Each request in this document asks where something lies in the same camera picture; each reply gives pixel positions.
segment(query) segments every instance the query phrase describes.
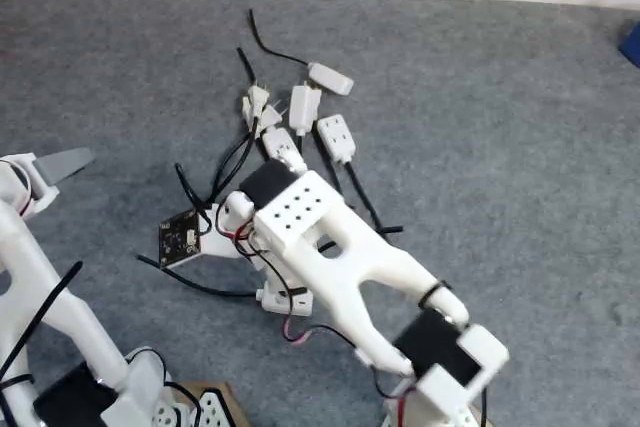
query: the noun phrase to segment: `red wire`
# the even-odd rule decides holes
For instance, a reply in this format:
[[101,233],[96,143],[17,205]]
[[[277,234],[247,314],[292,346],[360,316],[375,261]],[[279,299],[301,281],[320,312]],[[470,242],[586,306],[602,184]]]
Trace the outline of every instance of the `red wire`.
[[404,427],[404,407],[407,399],[401,397],[398,399],[398,427]]

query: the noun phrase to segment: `white plastic part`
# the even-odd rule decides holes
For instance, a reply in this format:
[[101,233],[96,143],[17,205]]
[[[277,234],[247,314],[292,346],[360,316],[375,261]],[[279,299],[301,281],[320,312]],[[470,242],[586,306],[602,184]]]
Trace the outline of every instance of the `white plastic part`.
[[[364,358],[382,370],[413,373],[411,362],[373,326],[359,287],[366,280],[377,281],[418,302],[437,283],[433,275],[407,252],[385,242],[313,171],[259,210],[254,222],[257,235],[329,308],[336,326]],[[305,237],[313,226],[340,246],[340,256],[327,258],[317,251]],[[438,289],[429,305],[456,325],[468,323],[464,304],[446,288]]]
[[20,181],[12,165],[0,162],[0,201],[20,211],[28,204],[29,197],[27,187]]
[[[140,352],[129,364],[129,375],[117,400],[100,418],[108,427],[150,426],[164,389],[164,367],[150,351]],[[166,423],[175,412],[164,417]]]
[[[5,202],[0,202],[0,265],[11,276],[9,289],[0,296],[2,362],[44,299],[60,282],[60,277],[23,219]],[[84,301],[65,289],[43,321],[71,338],[96,378],[118,391],[123,389],[128,375],[127,363]],[[28,371],[27,353],[23,349],[5,379]],[[37,395],[30,384],[14,385],[3,393],[21,427],[40,427],[33,411]]]
[[158,402],[151,419],[152,425],[155,427],[178,427],[180,420],[179,414],[174,410],[173,406],[165,401]]
[[[253,106],[251,105],[251,101],[249,97],[242,98],[242,117],[244,118],[245,123],[247,124],[247,128],[251,130],[253,127]],[[282,122],[282,115],[271,105],[267,105],[262,113],[259,115],[260,120],[258,121],[258,129],[256,130],[256,139],[260,137],[260,134],[280,122]]]
[[38,169],[33,165],[33,161],[36,160],[36,156],[33,153],[29,154],[15,154],[2,157],[5,160],[9,160],[22,167],[31,182],[31,189],[33,190],[33,201],[29,208],[23,215],[23,218],[28,219],[49,207],[51,203],[60,194],[55,186],[48,185],[38,172]]
[[200,425],[196,426],[196,409],[193,409],[190,417],[191,427],[231,427],[233,420],[227,418],[222,402],[215,392],[205,392],[200,397],[202,415]]
[[[290,307],[289,299],[280,294],[280,292],[282,292],[282,288],[278,288],[277,285],[275,282],[266,281],[264,283],[264,288],[258,289],[256,292],[256,300],[260,302],[262,308],[267,312],[287,315],[289,314]],[[311,315],[312,311],[313,294],[311,291],[293,296],[293,310],[291,310],[291,315],[308,317]]]
[[458,339],[458,345],[478,364],[480,372],[461,385],[449,372],[436,364],[418,380],[416,390],[433,407],[454,423],[462,425],[465,409],[509,360],[507,348],[487,329],[472,325]]
[[289,104],[289,127],[297,136],[311,132],[313,122],[318,118],[320,105],[320,89],[312,89],[308,85],[296,85],[291,91]]
[[318,121],[318,132],[331,160],[342,164],[351,162],[356,144],[342,115],[332,115]]
[[297,150],[288,150],[278,157],[287,168],[294,174],[302,175],[308,169],[302,155]]
[[249,96],[249,102],[251,102],[251,106],[253,107],[253,117],[260,117],[262,115],[262,110],[269,100],[269,92],[257,85],[252,85],[249,87],[247,95]]
[[342,75],[326,65],[312,62],[308,66],[309,78],[316,84],[323,86],[339,95],[349,95],[353,88],[353,80]]
[[269,154],[269,157],[272,159],[281,157],[289,150],[298,151],[291,135],[289,135],[289,132],[284,127],[268,129],[262,135],[262,142],[264,143],[264,148],[267,151],[267,154]]

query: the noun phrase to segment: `black cable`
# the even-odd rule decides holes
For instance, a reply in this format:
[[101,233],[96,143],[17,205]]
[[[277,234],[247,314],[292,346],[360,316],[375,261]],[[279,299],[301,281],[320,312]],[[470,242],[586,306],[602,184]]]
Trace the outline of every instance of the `black cable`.
[[158,352],[156,349],[152,348],[152,347],[143,347],[140,350],[137,350],[135,354],[133,354],[131,356],[131,358],[127,359],[127,363],[131,363],[133,362],[133,359],[135,359],[138,355],[142,354],[143,352],[151,352],[152,354],[155,354],[156,357],[158,357],[158,359],[160,359],[160,363],[162,364],[162,381],[166,381],[167,380],[167,362],[164,360],[164,357],[162,356],[162,354],[160,352]]
[[208,234],[209,232],[211,232],[211,229],[213,228],[213,222],[211,222],[211,218],[207,215],[207,205],[198,196],[198,194],[196,194],[195,190],[193,190],[193,187],[191,187],[191,184],[187,180],[187,176],[184,173],[184,169],[182,168],[182,165],[176,162],[174,164],[174,168],[176,169],[176,174],[178,174],[178,180],[180,180],[180,185],[182,186],[182,190],[184,190],[184,193],[189,199],[189,201],[191,202],[191,205],[193,206],[194,209],[196,209],[196,212],[198,212],[198,215],[200,215],[200,217],[202,217],[204,221],[207,223],[207,230],[200,233]]
[[200,405],[200,402],[198,402],[198,399],[196,399],[196,397],[191,392],[189,392],[180,384],[176,384],[175,382],[165,382],[164,385],[165,387],[169,387],[171,389],[177,390],[182,395],[184,395],[187,399],[189,399],[189,401],[196,408],[196,418],[193,425],[194,427],[200,427],[200,417],[202,417],[202,406]]
[[9,407],[9,403],[7,399],[4,398],[4,395],[0,391],[0,412],[2,412],[2,416],[4,417],[4,421],[7,424],[7,427],[18,427],[18,422],[16,422],[16,418],[13,416],[13,412],[11,412],[11,408]]
[[480,427],[487,427],[487,389],[482,391],[482,412],[480,414]]
[[238,152],[242,148],[242,146],[245,145],[249,141],[249,137],[250,136],[251,136],[251,132],[245,132],[236,141],[236,143],[233,144],[231,147],[229,147],[229,149],[227,149],[227,151],[225,152],[224,157],[222,158],[222,160],[218,164],[218,168],[216,170],[216,175],[215,175],[215,178],[213,180],[213,188],[211,190],[211,195],[207,199],[207,203],[209,203],[209,204],[215,203],[216,199],[214,197],[214,194],[216,194],[216,197],[217,197],[217,192],[219,190],[219,185],[222,182],[222,176],[224,175],[224,169],[227,167],[227,164],[233,158],[233,156],[236,154],[236,152]]
[[406,395],[415,388],[414,386],[410,386],[409,388],[407,388],[406,390],[404,390],[400,394],[397,394],[397,395],[388,394],[380,386],[380,378],[379,378],[380,371],[378,369],[376,369],[375,366],[372,365],[371,366],[371,372],[373,372],[373,383],[374,383],[374,385],[376,387],[376,391],[378,392],[378,394],[380,394],[380,397],[383,397],[385,399],[390,399],[390,400],[401,399],[403,397],[406,397]]
[[249,76],[249,80],[251,84],[254,85],[256,83],[256,72],[253,70],[253,66],[247,57],[247,54],[244,53],[241,47],[236,49],[238,51],[238,55],[240,56],[240,60],[242,61],[242,65],[244,65],[244,69],[247,71],[247,75]]
[[219,289],[213,289],[211,287],[206,287],[204,285],[200,285],[194,282],[193,280],[189,280],[186,277],[183,277],[180,274],[177,274],[171,269],[161,267],[160,264],[158,264],[158,262],[156,262],[155,260],[152,260],[149,257],[146,257],[141,254],[137,254],[136,259],[138,259],[140,262],[144,262],[147,265],[155,267],[160,272],[168,275],[169,277],[172,277],[173,279],[177,280],[181,284],[184,284],[187,287],[190,287],[194,290],[197,290],[199,292],[202,292],[208,295],[215,295],[218,297],[254,297],[254,298],[256,296],[255,290],[219,290]]
[[[75,264],[73,264],[73,267],[71,267],[71,269],[69,269],[69,272],[67,272],[64,277],[62,277],[58,285],[53,288],[40,308],[37,310],[36,314],[31,319],[31,321],[29,321],[29,324],[27,324],[27,327],[18,339],[18,342],[16,342],[16,345],[13,347],[11,352],[9,352],[9,355],[0,367],[0,380],[4,378],[7,371],[11,367],[11,364],[13,364],[22,349],[27,345],[27,342],[29,342],[29,339],[35,332],[38,325],[40,325],[40,323],[42,322],[42,319],[44,319],[44,316],[47,315],[47,312],[56,301],[58,296],[62,293],[62,291],[64,291],[64,289],[67,287],[67,285],[69,285],[69,283],[78,274],[78,272],[80,272],[80,269],[82,269],[82,265],[82,262],[76,262]],[[0,392],[0,408],[2,409],[2,414],[8,427],[18,427],[11,409],[9,408],[9,404],[2,395],[2,392]]]
[[[378,216],[378,212],[376,211],[375,207],[371,203],[371,200],[367,196],[367,193],[365,192],[364,187],[360,183],[360,179],[358,179],[356,171],[353,168],[353,164],[351,162],[346,162],[344,164],[344,168],[347,170],[347,174],[349,174],[349,177],[351,178],[351,183],[353,184],[353,187],[356,189],[356,192],[358,192],[358,196],[362,200],[362,203],[369,211],[369,214],[371,215],[371,220],[373,220],[373,225],[376,227],[376,230],[382,231],[384,229],[384,226],[382,225],[382,221],[380,220],[380,217]],[[382,236],[383,239],[387,240],[386,234],[380,234],[380,235]]]
[[251,152],[251,148],[253,147],[256,141],[256,132],[258,131],[259,122],[260,122],[260,119],[258,117],[255,117],[253,119],[253,125],[251,126],[249,139],[246,143],[244,151],[242,152],[242,156],[240,157],[240,160],[238,160],[238,163],[233,167],[233,169],[231,169],[231,172],[229,172],[229,174],[225,177],[223,181],[220,182],[219,185],[217,186],[214,185],[213,192],[211,192],[211,196],[209,197],[209,199],[207,199],[208,203],[212,204],[215,202],[215,199],[218,197],[218,195],[220,195],[224,191],[224,189],[231,183],[233,178],[236,176],[236,174],[240,171],[240,169],[246,162],[247,157],[249,157],[249,153]]
[[251,32],[253,32],[253,36],[255,37],[256,42],[258,43],[260,48],[264,50],[266,53],[275,55],[276,57],[281,57],[283,59],[292,60],[293,62],[298,62],[299,64],[302,64],[302,65],[309,64],[309,62],[305,62],[304,60],[299,59],[298,57],[293,57],[292,55],[283,54],[282,52],[276,52],[275,50],[271,50],[269,47],[264,45],[264,42],[262,42],[262,39],[260,38],[260,33],[258,32],[258,26],[256,25],[256,18],[253,15],[253,9],[249,9],[249,24],[251,25]]
[[331,179],[331,183],[333,184],[333,187],[340,194],[342,194],[342,185],[340,185],[340,179],[338,178],[338,173],[336,172],[336,169],[333,166],[333,162],[331,161],[331,156],[329,155],[327,148],[322,142],[322,137],[320,137],[320,132],[318,132],[317,120],[313,122],[311,135],[313,136],[313,142],[316,144],[316,149],[318,149],[318,153],[320,154],[322,163],[324,164],[325,168],[327,169],[327,172],[329,173],[329,177]]
[[12,377],[9,380],[5,380],[4,382],[0,382],[0,391],[8,389],[9,387],[13,387],[14,385],[21,384],[23,382],[29,382],[30,384],[35,383],[35,379],[31,374],[22,374],[16,377]]
[[[402,225],[394,225],[392,227],[383,227],[382,229],[380,229],[379,231],[376,230],[376,232],[378,232],[380,235],[382,234],[400,234],[402,232],[404,232],[404,227]],[[318,252],[322,253],[326,250],[329,250],[332,247],[335,247],[337,244],[331,240],[329,242],[327,242],[326,244],[322,244],[320,247],[318,247]]]

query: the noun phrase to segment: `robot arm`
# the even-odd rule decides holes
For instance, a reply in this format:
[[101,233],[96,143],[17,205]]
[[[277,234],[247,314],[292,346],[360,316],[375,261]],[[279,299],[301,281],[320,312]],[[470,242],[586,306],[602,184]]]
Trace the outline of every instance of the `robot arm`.
[[[223,228],[235,232],[251,224],[247,244],[268,252],[278,270],[290,272],[320,299],[362,362],[412,376],[413,415],[418,410],[419,418],[463,423],[467,406],[507,361],[507,349],[485,328],[470,325],[451,290],[382,239],[317,173],[285,171],[277,162],[265,164],[228,197]],[[340,247],[339,256],[318,251],[323,236]],[[369,317],[359,290],[367,280],[405,292],[424,309],[394,342]]]
[[[52,164],[43,164],[33,154],[4,157],[0,160],[0,272],[7,270],[11,283],[0,295],[0,365],[5,363],[45,298],[59,284],[60,277],[38,242],[25,224],[31,217],[48,207],[58,195],[50,185],[56,176],[75,172],[83,167],[77,151],[71,157],[65,153],[54,155]],[[74,373],[89,372],[89,385],[100,384],[116,393],[117,400],[104,412],[97,412],[108,426],[150,427],[155,404],[163,390],[163,366],[150,352],[138,356],[129,364],[104,330],[91,308],[68,289],[56,298],[43,321],[70,337],[85,358],[90,371],[76,369]],[[26,348],[9,365],[0,382],[28,374]],[[34,410],[38,398],[29,383],[21,382],[3,389],[17,425],[39,427],[41,419]],[[48,397],[53,410],[56,395]],[[55,427],[60,424],[49,424]]]

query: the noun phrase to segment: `gray carpet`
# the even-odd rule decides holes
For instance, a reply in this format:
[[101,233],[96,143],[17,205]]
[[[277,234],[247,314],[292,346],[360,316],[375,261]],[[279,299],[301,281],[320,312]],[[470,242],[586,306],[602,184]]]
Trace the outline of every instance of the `gray carpet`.
[[[31,227],[60,272],[86,262],[73,290],[118,346],[155,346],[178,379],[230,380],[256,426],[381,419],[370,373],[336,338],[291,347],[278,316],[191,292],[132,256],[155,253],[158,222],[188,207],[173,163],[204,192],[237,135],[247,78],[236,46],[278,96],[304,77],[258,50],[251,6],[271,44],[355,79],[348,98],[325,96],[321,114],[345,115],[383,219],[407,228],[397,244],[510,348],[490,390],[496,424],[640,425],[640,71],[616,51],[620,29],[640,17],[632,12],[468,0],[1,0],[0,153],[95,149],[97,161]],[[218,287],[260,280],[240,262],[185,272]],[[415,313],[399,294],[364,290],[385,334]],[[79,361],[46,328],[30,354],[39,386]]]

